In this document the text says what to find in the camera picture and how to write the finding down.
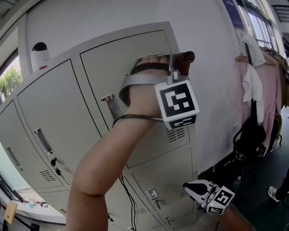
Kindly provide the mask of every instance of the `locker handle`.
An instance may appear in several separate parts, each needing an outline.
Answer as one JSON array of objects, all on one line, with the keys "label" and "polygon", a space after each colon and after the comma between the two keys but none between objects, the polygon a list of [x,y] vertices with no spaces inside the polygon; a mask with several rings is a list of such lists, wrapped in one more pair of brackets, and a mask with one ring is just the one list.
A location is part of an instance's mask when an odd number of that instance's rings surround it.
[{"label": "locker handle", "polygon": [[64,214],[66,214],[66,211],[62,208],[58,208],[60,211],[62,211]]},{"label": "locker handle", "polygon": [[43,147],[46,149],[46,154],[47,155],[53,154],[54,151],[53,151],[52,147],[50,146],[49,142],[47,141],[45,135],[43,134],[43,131],[41,130],[41,128],[36,129],[34,131],[34,134],[36,134],[38,136]]},{"label": "locker handle", "polygon": [[17,160],[16,156],[14,155],[14,153],[12,152],[12,150],[11,150],[10,147],[7,148],[7,151],[9,152],[10,156],[12,157],[12,159],[16,162],[16,165],[19,166],[20,163],[19,163],[19,161]]},{"label": "locker handle", "polygon": [[117,103],[117,98],[114,96],[114,94],[101,98],[100,101],[101,103],[107,103],[109,111],[112,114],[114,120],[117,120],[119,117],[121,117],[121,110]]}]

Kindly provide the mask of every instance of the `floor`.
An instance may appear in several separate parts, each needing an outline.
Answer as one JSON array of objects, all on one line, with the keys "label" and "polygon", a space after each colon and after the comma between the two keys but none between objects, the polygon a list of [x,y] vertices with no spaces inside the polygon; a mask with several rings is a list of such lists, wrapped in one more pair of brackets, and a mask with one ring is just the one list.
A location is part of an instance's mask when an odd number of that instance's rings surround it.
[{"label": "floor", "polygon": [[234,198],[234,205],[257,231],[283,231],[289,223],[289,208],[274,203],[267,197],[268,186],[279,187],[289,167],[289,119],[282,111],[282,144],[268,152],[255,168],[257,182],[251,186],[251,179],[242,181]]}]

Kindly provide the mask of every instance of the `fiducial marker cube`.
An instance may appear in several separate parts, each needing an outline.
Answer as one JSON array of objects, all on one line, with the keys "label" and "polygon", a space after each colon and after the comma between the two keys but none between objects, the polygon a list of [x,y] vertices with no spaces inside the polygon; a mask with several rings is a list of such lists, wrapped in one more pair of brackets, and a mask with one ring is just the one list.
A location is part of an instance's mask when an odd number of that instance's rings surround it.
[{"label": "fiducial marker cube", "polygon": [[169,130],[192,125],[200,112],[189,80],[155,85],[163,121]]}]

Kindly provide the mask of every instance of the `black wire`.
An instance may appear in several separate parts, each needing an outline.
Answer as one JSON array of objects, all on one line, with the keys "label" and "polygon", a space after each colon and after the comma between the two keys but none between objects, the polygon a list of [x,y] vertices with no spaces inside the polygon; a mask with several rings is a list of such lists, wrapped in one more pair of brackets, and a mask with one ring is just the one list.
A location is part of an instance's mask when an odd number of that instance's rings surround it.
[{"label": "black wire", "polygon": [[121,178],[122,178],[123,186],[125,187],[126,193],[128,194],[129,197],[131,197],[131,200],[134,203],[134,225],[135,225],[135,231],[136,231],[136,224],[135,224],[135,206],[136,206],[136,203],[135,203],[135,200],[132,198],[129,190],[127,189],[127,186],[125,185],[125,181],[123,179],[122,173],[121,173]]},{"label": "black wire", "polygon": [[[161,118],[159,119],[156,119],[156,118],[153,118],[151,116],[148,116],[148,115],[133,115],[133,114],[126,114],[126,115],[122,115],[121,117],[119,117],[118,119],[116,119],[113,124],[112,124],[112,127],[120,120],[122,119],[144,119],[144,120],[152,120],[152,121],[157,121],[157,122],[163,122],[163,120],[161,120]],[[135,224],[135,206],[136,206],[136,203],[134,201],[134,199],[132,198],[130,192],[128,191],[125,183],[124,183],[124,179],[123,179],[123,175],[121,173],[121,175],[118,177],[122,186],[124,187],[127,195],[128,195],[128,198],[130,199],[130,202],[131,202],[131,226],[133,228],[134,231],[136,231],[136,224]]]},{"label": "black wire", "polygon": [[118,121],[122,120],[122,119],[143,119],[143,120],[151,120],[151,121],[157,121],[157,122],[163,122],[161,119],[162,118],[159,118],[159,119],[155,119],[151,116],[148,116],[148,115],[132,115],[132,114],[126,114],[126,115],[122,115],[121,117],[117,118],[112,126],[114,126]]},{"label": "black wire", "polygon": [[217,223],[217,226],[216,226],[216,229],[215,229],[215,231],[217,231],[219,223],[220,223],[220,221]]},{"label": "black wire", "polygon": [[133,230],[135,230],[134,224],[133,224],[133,221],[132,221],[133,203],[132,203],[132,201],[131,201],[131,196],[130,196],[130,194],[128,193],[126,186],[125,186],[124,183],[122,182],[121,177],[119,176],[118,178],[119,178],[119,180],[121,181],[121,184],[122,184],[122,186],[124,187],[124,189],[125,189],[125,191],[126,191],[126,193],[127,193],[127,195],[128,195],[128,198],[130,199],[130,202],[131,202],[131,226],[132,226]]}]

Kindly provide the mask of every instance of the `wrist strap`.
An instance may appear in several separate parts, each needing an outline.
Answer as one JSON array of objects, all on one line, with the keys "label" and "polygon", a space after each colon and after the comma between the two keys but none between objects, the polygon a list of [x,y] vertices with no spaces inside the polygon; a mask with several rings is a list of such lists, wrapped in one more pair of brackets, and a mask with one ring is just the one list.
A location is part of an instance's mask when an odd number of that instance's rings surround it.
[{"label": "wrist strap", "polygon": [[143,120],[152,120],[152,121],[156,121],[156,122],[163,122],[162,118],[158,118],[158,117],[152,117],[149,115],[134,115],[134,114],[126,114],[126,115],[122,115],[121,117],[117,118],[113,124],[112,127],[114,127],[114,125],[122,120],[122,119],[143,119]]}]

